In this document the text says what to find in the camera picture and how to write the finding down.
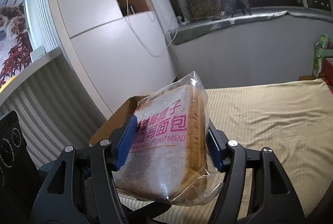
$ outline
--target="packaged bread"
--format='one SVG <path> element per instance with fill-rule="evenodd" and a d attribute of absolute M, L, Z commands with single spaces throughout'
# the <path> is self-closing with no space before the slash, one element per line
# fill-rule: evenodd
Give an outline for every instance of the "packaged bread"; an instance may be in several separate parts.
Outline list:
<path fill-rule="evenodd" d="M 142 99 L 126 163 L 113 174 L 117 189 L 142 200 L 202 204 L 210 174 L 206 103 L 195 72 Z"/>

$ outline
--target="power cord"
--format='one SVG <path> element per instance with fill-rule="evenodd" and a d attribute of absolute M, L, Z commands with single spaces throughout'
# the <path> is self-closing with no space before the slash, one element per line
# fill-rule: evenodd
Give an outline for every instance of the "power cord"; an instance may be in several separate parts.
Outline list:
<path fill-rule="evenodd" d="M 161 54 L 159 54 L 159 55 L 156 55 L 156 54 L 154 54 L 150 49 L 149 49 L 149 47 L 147 47 L 143 42 L 142 42 L 142 40 L 140 39 L 140 37 L 138 36 L 138 34 L 135 32 L 135 30 L 133 29 L 133 27 L 132 27 L 132 24 L 131 24 L 131 22 L 130 22 L 130 20 L 129 20 L 129 1 L 128 0 L 126 0 L 126 5 L 127 5 L 127 16 L 126 17 L 124 17 L 124 19 L 125 19 L 125 21 L 126 21 L 126 23 L 127 23 L 127 25 L 129 26 L 129 28 L 131 29 L 131 31 L 133 32 L 133 34 L 135 35 L 135 37 L 138 39 L 138 41 L 140 42 L 140 44 L 142 45 L 142 47 L 146 50 L 146 52 L 150 55 L 150 56 L 152 56 L 152 57 L 154 57 L 154 58 L 159 58 L 159 57 L 161 57 L 162 55 L 163 55 L 163 53 L 169 48 L 169 46 L 171 45 L 171 43 L 174 41 L 174 39 L 176 38 L 176 36 L 177 36 L 177 33 L 178 33 L 178 27 L 177 27 L 177 30 L 176 30 L 176 34 L 174 35 L 174 38 L 170 41 L 170 43 L 167 45 L 167 47 L 161 52 Z"/>

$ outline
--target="corrugated panel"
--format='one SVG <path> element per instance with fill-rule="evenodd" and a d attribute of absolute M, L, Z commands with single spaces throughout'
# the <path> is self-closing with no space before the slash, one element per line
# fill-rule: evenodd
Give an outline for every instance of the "corrugated panel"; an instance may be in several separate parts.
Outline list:
<path fill-rule="evenodd" d="M 89 146 L 103 116 L 77 81 L 63 55 L 28 78 L 0 107 L 15 110 L 36 164 L 55 160 L 65 146 Z"/>
<path fill-rule="evenodd" d="M 26 12 L 34 44 L 43 45 L 46 52 L 60 47 L 48 0 L 26 0 Z"/>

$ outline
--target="wall mural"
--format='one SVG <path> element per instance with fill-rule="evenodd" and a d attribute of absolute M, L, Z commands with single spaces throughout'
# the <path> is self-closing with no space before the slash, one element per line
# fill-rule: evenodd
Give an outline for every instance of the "wall mural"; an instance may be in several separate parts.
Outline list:
<path fill-rule="evenodd" d="M 31 63 L 24 0 L 0 0 L 0 88 Z"/>

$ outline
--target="orange line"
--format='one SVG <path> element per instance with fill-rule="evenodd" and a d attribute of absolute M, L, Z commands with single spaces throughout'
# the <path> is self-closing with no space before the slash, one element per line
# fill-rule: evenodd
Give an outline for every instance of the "orange line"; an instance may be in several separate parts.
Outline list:
<path fill-rule="evenodd" d="M 137 151 L 137 152 L 130 152 L 130 153 L 139 153 L 139 152 L 147 151 L 147 150 L 154 149 L 154 148 L 158 148 L 158 147 L 168 147 L 168 146 L 173 147 L 173 146 L 176 146 L 176 145 L 162 145 L 162 146 L 156 146 L 156 147 L 149 148 L 149 149 L 146 149 L 146 150 Z"/>

